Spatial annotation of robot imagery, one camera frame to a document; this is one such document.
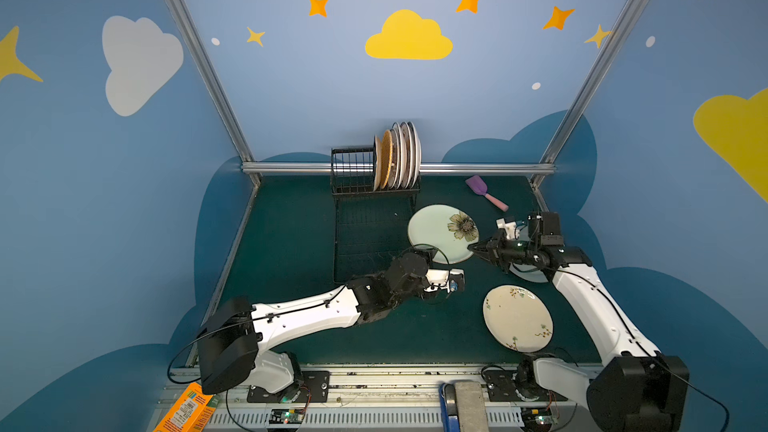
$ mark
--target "dish rack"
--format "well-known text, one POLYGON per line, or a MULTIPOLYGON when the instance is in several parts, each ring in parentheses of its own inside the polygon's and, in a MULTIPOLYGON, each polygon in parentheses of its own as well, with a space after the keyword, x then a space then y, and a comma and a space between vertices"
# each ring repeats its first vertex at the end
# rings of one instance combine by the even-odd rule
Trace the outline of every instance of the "dish rack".
POLYGON ((408 221, 416 211, 421 178, 410 188, 373 190, 373 147, 331 150, 331 193, 336 206, 333 282, 386 270, 410 247, 408 221))

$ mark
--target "robotic arm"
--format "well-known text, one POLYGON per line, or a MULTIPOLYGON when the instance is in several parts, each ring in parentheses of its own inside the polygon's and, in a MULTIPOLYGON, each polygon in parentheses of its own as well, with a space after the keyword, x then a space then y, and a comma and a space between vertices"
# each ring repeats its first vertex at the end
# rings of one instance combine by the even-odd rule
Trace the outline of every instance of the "robotic arm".
POLYGON ((235 297, 203 324, 197 337, 203 392, 218 394, 250 379, 291 401, 302 386, 295 359, 271 349, 329 328, 378 321, 409 298, 464 290, 464 271, 430 268, 434 252, 416 250, 389 269, 354 278, 330 292, 278 304, 251 304, 235 297))
POLYGON ((606 432, 678 430, 687 388, 670 372, 688 380, 688 369, 678 357, 662 355, 629 320, 589 257, 564 245, 558 214, 532 212, 530 241, 519 239, 515 222, 497 225, 491 238, 470 250, 505 272, 515 264, 543 271, 584 324, 604 367, 595 375, 561 359, 526 358, 518 366, 518 391, 537 396, 554 390, 588 408, 606 432))

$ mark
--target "barcode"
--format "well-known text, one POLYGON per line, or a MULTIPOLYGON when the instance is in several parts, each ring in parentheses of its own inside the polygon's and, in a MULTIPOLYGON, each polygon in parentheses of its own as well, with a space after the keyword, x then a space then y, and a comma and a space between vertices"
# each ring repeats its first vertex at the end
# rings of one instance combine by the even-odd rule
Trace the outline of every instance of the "barcode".
POLYGON ((195 409, 197 409, 198 403, 194 399, 186 399, 184 403, 176 411, 176 414, 170 418, 170 422, 176 427, 183 428, 187 420, 192 417, 195 409))

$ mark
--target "dark green mat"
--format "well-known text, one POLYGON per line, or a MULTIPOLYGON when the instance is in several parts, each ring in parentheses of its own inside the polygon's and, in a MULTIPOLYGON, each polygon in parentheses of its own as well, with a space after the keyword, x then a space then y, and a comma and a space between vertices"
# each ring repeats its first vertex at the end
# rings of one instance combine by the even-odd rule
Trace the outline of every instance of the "dark green mat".
MULTIPOLYGON (((537 208, 525 177, 484 179, 490 193, 509 205, 504 216, 524 217, 537 208)), ((416 207, 431 204, 448 204, 469 214, 480 239, 494 233, 502 216, 466 186, 464 177, 424 177, 416 207)), ((244 294, 253 303, 284 302, 334 288, 334 225, 328 177, 265 177, 221 301, 244 294)), ((552 314, 552 341, 544 351, 570 359, 556 350, 560 347, 577 361, 600 361, 571 305, 551 284, 523 281, 477 258, 456 268, 465 271, 466 291, 443 303, 413 299, 379 322, 318 332, 276 351, 290 350, 300 362, 315 364, 518 362, 520 354, 495 341, 482 316, 489 290, 517 284, 538 295, 552 314)))

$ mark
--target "yellow cloud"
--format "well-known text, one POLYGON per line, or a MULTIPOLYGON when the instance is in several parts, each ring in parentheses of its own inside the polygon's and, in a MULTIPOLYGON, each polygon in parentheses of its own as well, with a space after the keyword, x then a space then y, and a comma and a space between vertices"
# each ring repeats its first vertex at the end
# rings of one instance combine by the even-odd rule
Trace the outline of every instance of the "yellow cloud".
POLYGON ((694 115, 699 136, 768 201, 768 89, 746 100, 717 96, 694 115))
POLYGON ((447 57, 453 42, 440 25, 412 10, 398 10, 384 22, 382 32, 366 42, 366 53, 377 59, 436 60, 447 57))

